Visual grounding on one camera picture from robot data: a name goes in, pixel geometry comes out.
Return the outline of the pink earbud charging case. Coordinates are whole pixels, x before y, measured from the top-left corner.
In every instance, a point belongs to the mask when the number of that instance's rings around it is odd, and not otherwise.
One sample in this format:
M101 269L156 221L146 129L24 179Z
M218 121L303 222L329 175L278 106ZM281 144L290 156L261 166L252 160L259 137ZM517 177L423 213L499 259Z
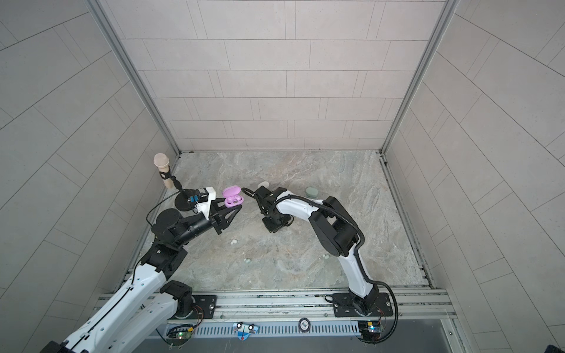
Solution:
M225 188L222 191L222 196L225 199L225 206L228 208L239 206L244 202L244 198L241 195L241 187L237 185Z

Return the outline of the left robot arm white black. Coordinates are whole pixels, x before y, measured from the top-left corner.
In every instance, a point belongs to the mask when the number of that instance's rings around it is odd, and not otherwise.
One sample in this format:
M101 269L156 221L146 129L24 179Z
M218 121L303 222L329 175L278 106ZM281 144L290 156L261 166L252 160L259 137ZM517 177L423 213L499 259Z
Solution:
M241 206L209 199L209 214L185 217L175 208L162 211L152 226L152 247L109 301L63 342L50 341L43 352L133 352L168 319L190 316L194 298L189 285L172 279L187 256L185 245L214 229L227 229Z

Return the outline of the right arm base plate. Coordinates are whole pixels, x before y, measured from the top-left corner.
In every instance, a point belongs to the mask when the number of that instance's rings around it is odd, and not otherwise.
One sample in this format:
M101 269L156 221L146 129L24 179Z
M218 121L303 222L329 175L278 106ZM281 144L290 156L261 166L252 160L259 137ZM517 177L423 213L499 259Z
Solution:
M369 309L368 314L361 314L353 305L353 295L350 293L335 293L330 299L329 296L325 298L331 300L333 304L334 315L337 318L346 317L393 317L394 306L390 299L390 295L386 292L381 292L377 295L375 303Z

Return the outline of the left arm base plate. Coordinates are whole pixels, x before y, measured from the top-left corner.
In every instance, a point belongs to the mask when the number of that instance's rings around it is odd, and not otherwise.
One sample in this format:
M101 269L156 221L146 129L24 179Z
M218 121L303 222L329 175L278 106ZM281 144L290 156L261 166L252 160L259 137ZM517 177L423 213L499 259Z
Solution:
M217 296L195 295L179 300L174 315L179 320L212 319L216 310Z

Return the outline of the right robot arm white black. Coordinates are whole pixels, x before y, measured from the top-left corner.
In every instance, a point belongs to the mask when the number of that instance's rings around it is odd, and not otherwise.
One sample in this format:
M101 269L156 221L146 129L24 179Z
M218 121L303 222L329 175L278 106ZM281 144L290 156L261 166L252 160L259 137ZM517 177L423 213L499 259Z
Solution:
M314 200L295 195L285 188L270 191L264 186L256 191L244 188L243 192L257 202L263 224L271 233L290 226L294 219L309 222L326 252L338 258L357 313L368 316L376 310L380 293L378 284L366 273L359 253L365 237L336 198Z

